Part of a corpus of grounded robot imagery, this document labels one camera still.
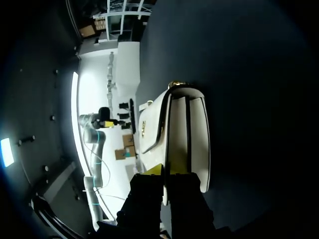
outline metal shelving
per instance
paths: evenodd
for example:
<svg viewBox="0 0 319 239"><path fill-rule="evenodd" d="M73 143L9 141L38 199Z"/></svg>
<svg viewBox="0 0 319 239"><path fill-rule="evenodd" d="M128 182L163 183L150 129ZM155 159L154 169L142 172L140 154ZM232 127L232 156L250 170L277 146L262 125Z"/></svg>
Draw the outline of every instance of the metal shelving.
<svg viewBox="0 0 319 239"><path fill-rule="evenodd" d="M109 17L121 16L120 34L122 34L124 29L124 18L126 15L136 15L138 16L138 19L141 19L142 16L150 16L153 5L144 4L144 0L140 0L140 3L127 3L127 0L123 0L122 10L112 10L111 0L107 0L107 7L107 12L96 14L93 16L93 19L105 19L106 40L110 41L111 30L109 25Z"/></svg>

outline gold logo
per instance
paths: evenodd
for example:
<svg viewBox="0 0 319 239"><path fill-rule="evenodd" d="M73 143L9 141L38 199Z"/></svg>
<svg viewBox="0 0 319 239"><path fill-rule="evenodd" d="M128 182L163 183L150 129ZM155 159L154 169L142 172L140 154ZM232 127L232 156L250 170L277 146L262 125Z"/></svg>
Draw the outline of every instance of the gold logo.
<svg viewBox="0 0 319 239"><path fill-rule="evenodd" d="M146 122L143 121L143 123L142 123L142 138L144 138L144 134L145 134L145 124L146 124Z"/></svg>

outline handbag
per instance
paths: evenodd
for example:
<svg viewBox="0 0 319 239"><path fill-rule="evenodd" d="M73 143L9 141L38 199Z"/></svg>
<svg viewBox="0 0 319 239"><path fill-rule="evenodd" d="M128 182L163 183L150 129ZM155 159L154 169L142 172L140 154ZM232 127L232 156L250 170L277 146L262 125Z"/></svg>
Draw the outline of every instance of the handbag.
<svg viewBox="0 0 319 239"><path fill-rule="evenodd" d="M196 173L200 190L210 179L209 126L203 93L194 86L175 84L154 102L140 106L139 155L146 170L163 164L164 176ZM169 202L164 183L163 204Z"/></svg>

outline black table surface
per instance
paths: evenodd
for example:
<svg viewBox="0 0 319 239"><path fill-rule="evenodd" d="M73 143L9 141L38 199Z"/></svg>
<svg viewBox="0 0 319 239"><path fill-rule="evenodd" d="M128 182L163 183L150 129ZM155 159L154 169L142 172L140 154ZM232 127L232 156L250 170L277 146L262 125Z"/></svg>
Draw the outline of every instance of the black table surface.
<svg viewBox="0 0 319 239"><path fill-rule="evenodd" d="M158 0L140 58L137 106L174 80L205 94L212 167L204 197L217 228L236 230L292 201L310 207L318 72L302 31L279 5ZM170 231L169 207L161 217Z"/></svg>

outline ceiling light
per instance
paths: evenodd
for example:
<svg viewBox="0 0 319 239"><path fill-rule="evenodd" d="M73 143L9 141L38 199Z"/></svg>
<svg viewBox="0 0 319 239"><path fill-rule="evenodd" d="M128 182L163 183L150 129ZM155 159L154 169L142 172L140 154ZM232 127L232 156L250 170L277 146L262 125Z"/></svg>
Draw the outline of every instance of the ceiling light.
<svg viewBox="0 0 319 239"><path fill-rule="evenodd" d="M3 164L5 167L8 167L14 163L9 138L1 140L1 153L3 158Z"/></svg>
<svg viewBox="0 0 319 239"><path fill-rule="evenodd" d="M77 111L77 92L78 92L78 78L79 75L74 72L73 73L73 80L72 80L72 89L71 89L71 120L72 120L72 128L73 128L73 135L74 141L76 146L76 151L79 156L79 160L81 163L82 170L85 176L91 176L89 167L86 163L81 138L80 138L80 131L78 125L78 111Z"/></svg>

